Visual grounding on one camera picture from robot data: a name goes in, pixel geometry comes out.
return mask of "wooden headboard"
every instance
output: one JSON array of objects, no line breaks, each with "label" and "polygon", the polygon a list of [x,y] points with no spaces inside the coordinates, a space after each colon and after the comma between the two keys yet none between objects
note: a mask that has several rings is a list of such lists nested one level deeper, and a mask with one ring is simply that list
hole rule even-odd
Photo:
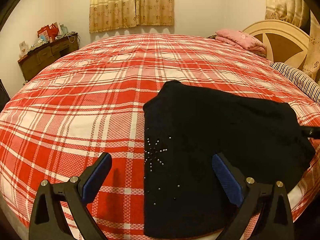
[{"label": "wooden headboard", "polygon": [[244,30],[267,46],[267,59],[302,70],[308,52],[309,35],[280,20],[256,22]]}]

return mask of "wall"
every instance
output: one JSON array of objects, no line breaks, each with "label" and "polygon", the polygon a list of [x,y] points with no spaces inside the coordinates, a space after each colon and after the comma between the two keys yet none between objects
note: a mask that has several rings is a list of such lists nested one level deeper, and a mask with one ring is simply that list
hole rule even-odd
[{"label": "wall", "polygon": [[225,28],[243,30],[264,20],[266,0],[226,0]]},{"label": "wall", "polygon": [[60,0],[60,22],[81,37],[81,46],[101,38],[134,33],[174,33],[210,36],[223,26],[223,0],[174,0],[175,26],[138,26],[104,33],[89,34],[90,0]]},{"label": "wall", "polygon": [[55,0],[21,0],[0,32],[0,79],[11,98],[25,82],[17,63],[19,43],[26,41],[31,46],[42,26],[57,21],[58,8],[54,4]]}]

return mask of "red and white plaid blanket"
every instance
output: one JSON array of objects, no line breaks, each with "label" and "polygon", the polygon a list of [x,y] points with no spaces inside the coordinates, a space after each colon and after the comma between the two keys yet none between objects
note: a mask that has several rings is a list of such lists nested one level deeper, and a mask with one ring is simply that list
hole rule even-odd
[{"label": "red and white plaid blanket", "polygon": [[[97,41],[41,71],[0,114],[0,189],[21,222],[28,227],[43,179],[67,181],[109,152],[112,169],[88,210],[109,239],[149,239],[143,235],[142,106],[173,79],[288,102],[300,124],[320,126],[320,107],[268,60],[244,49],[184,35]],[[289,194],[294,219],[319,190],[320,143],[312,144],[311,167]],[[63,210],[81,239],[70,210]]]}]

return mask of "window curtain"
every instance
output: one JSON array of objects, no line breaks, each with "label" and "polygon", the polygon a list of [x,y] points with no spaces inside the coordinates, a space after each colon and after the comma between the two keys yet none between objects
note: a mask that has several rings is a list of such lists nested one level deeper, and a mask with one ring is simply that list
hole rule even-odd
[{"label": "window curtain", "polygon": [[89,31],[174,25],[173,0],[91,0]]},{"label": "window curtain", "polygon": [[303,0],[266,0],[265,19],[277,19],[289,22],[297,27],[306,24],[309,8]]},{"label": "window curtain", "polygon": [[302,71],[320,85],[320,25],[311,12],[308,53]]}]

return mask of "black and white striped fabric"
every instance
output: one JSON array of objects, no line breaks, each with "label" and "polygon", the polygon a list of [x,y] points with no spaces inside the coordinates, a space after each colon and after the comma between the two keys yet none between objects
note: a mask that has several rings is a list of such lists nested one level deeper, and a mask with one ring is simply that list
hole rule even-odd
[{"label": "black and white striped fabric", "polygon": [[282,62],[270,63],[270,66],[279,71],[308,97],[320,105],[320,86],[307,74]]}]

